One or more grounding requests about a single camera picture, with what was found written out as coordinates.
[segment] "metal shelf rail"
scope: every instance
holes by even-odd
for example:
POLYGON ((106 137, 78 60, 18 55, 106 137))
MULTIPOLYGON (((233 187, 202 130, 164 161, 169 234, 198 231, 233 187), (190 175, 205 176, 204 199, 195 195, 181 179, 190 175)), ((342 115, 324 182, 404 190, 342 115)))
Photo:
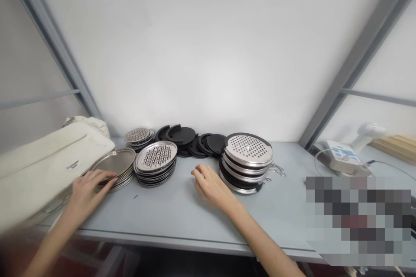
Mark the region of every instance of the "metal shelf rail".
POLYGON ((385 38, 401 17, 411 0, 380 0, 363 31, 345 59, 318 109, 307 125, 299 144, 310 150, 335 112, 348 95, 367 97, 400 105, 416 107, 416 101, 382 94, 352 90, 385 38))
POLYGON ((61 33, 59 32, 52 15, 47 9, 44 0, 21 0, 29 16, 38 28, 40 35, 49 48, 58 67, 61 69, 72 90, 43 94, 40 96, 16 100, 7 103, 0 103, 0 110, 18 107, 22 105, 41 102, 49 99, 56 99, 68 95, 75 95, 81 106, 89 116, 102 120, 101 114, 82 78, 79 70, 67 48, 61 33))

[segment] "white device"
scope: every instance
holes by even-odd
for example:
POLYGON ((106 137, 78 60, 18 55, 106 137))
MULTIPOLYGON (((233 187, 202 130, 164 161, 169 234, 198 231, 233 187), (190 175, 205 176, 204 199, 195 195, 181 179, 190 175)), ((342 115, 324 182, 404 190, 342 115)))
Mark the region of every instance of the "white device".
POLYGON ((358 154, 365 145, 370 144, 373 139, 379 139, 386 134, 386 128, 374 122, 365 122, 357 130, 358 136, 351 143, 351 148, 358 154))
POLYGON ((326 141, 326 145, 331 149, 328 151, 328 155, 331 159, 329 167, 332 170, 352 175, 363 165, 354 150, 347 144, 326 141))

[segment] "grater lid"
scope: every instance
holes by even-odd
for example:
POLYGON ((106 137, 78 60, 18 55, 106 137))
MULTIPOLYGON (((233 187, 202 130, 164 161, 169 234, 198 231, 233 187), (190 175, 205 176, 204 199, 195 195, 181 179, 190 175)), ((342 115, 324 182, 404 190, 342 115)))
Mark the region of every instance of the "grater lid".
POLYGON ((129 143, 138 143, 145 141, 151 137, 150 129, 146 128, 137 128, 133 129, 125 135, 125 139, 129 143))
POLYGON ((273 162, 270 143, 249 133, 229 135, 225 139, 224 151, 232 160, 248 167, 264 167, 273 162))
POLYGON ((139 171, 155 171, 175 160, 178 148, 169 141, 159 141, 143 148, 137 155, 136 168, 139 171))

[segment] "metal plate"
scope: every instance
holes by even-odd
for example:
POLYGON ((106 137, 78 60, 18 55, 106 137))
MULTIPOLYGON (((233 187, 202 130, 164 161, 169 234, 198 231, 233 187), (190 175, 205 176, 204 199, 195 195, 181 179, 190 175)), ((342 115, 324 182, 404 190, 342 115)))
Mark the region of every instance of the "metal plate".
POLYGON ((222 179, 222 181, 224 182, 224 184, 231 190, 235 191, 236 193, 242 194, 242 195, 251 195, 254 193, 257 193, 257 189, 253 188, 251 190, 244 190, 238 187, 235 187, 234 185, 232 185, 230 182, 227 181, 227 179, 224 177, 224 175, 222 174, 221 170, 218 170, 219 174, 220 174, 220 178, 222 179))
POLYGON ((224 158, 222 158, 222 165, 224 166, 224 168, 227 170, 227 172, 229 174, 231 174, 233 177, 235 177, 236 179, 239 179, 240 181, 243 182, 247 182, 247 183, 259 183, 259 182, 263 182, 267 175, 268 172, 266 171, 264 174, 260 175, 260 176, 256 176, 256 177, 246 177, 246 176, 242 176, 239 175, 238 173, 236 173, 233 169, 231 169, 227 163, 225 162, 224 158))
POLYGON ((155 132, 153 130, 150 130, 150 136, 146 138, 143 141, 140 142, 134 142, 134 143, 128 143, 132 149, 138 149, 140 147, 144 147, 147 143, 149 143, 153 139, 153 135, 155 132))
POLYGON ((273 162, 273 149, 251 135, 227 137, 224 151, 234 161, 248 167, 264 167, 273 162))
POLYGON ((139 184, 146 187, 146 188, 156 187, 156 186, 159 186, 159 185, 165 183, 173 175, 173 172, 175 171, 175 167, 176 166, 173 166, 172 169, 169 171, 169 174, 161 181, 146 182, 144 180, 141 180, 137 175, 136 175, 136 178, 137 178, 137 181, 139 182, 139 184))
MULTIPOLYGON (((123 180, 125 179, 125 177, 126 177, 127 175, 129 175, 132 171, 133 171, 133 166, 130 166, 130 167, 129 167, 127 170, 125 170, 122 174, 117 175, 117 176, 116 176, 116 177, 117 177, 117 181, 116 181, 114 184, 118 184, 118 183, 120 183, 120 181, 123 181, 123 180)), ((101 181, 100 183, 98 183, 98 185, 105 185, 105 184, 107 184, 107 182, 108 182, 109 180, 112 180, 113 178, 103 180, 103 181, 101 181)))
POLYGON ((177 152, 178 148, 176 145, 169 141, 159 141, 150 144, 138 154, 136 169, 139 172, 159 170, 172 162, 177 152))
POLYGON ((142 142, 149 138, 150 129, 137 128, 126 133, 125 139, 129 143, 142 142))
POLYGON ((265 166, 261 169, 247 169, 244 167, 240 167, 238 164, 234 163, 228 156, 227 153, 222 153, 222 158, 228 164, 229 167, 233 168, 234 170, 241 172, 247 175, 261 175, 266 173, 269 170, 269 166, 265 166))
POLYGON ((127 184, 129 184, 133 179, 134 179, 134 174, 132 174, 132 176, 130 177, 130 179, 127 180, 123 185, 117 186, 116 188, 110 188, 110 190, 108 192, 109 193, 114 193, 115 191, 118 191, 118 190, 122 189, 124 186, 126 186, 127 184))
POLYGON ((112 171, 117 176, 124 173, 134 162, 136 152, 131 148, 120 148, 105 154, 93 165, 91 171, 112 171))
POLYGON ((137 173, 137 176, 141 180, 148 180, 148 181, 163 179, 172 170, 172 168, 175 167, 175 166, 176 166, 176 159, 170 165, 168 165, 166 168, 164 168, 162 171, 158 171, 155 174, 137 173))

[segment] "black plastic lid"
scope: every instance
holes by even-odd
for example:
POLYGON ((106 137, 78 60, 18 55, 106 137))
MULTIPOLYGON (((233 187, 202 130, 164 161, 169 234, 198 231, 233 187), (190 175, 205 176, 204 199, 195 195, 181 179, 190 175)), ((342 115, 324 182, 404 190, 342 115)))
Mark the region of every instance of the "black plastic lid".
POLYGON ((156 132, 155 135, 155 142, 159 141, 166 141, 166 132, 169 130, 170 126, 164 126, 163 128, 160 128, 158 132, 156 132))
POLYGON ((178 156, 181 156, 181 157, 192 157, 192 155, 189 153, 189 151, 187 149, 178 151, 178 156))
POLYGON ((209 157, 212 157, 214 156, 214 153, 207 146, 207 137, 209 137, 210 135, 212 135, 212 133, 206 133, 198 137, 198 147, 202 150, 204 154, 206 154, 209 157))
POLYGON ((207 155, 198 147, 198 134, 195 135, 191 145, 188 147, 189 153, 196 158, 205 158, 207 155))
POLYGON ((207 147, 213 151, 214 154, 220 156, 224 146, 225 136, 222 134, 213 134, 207 137, 207 147))
POLYGON ((166 131, 166 139, 178 146, 191 143, 194 137, 194 129, 182 128, 181 125, 175 125, 166 131))

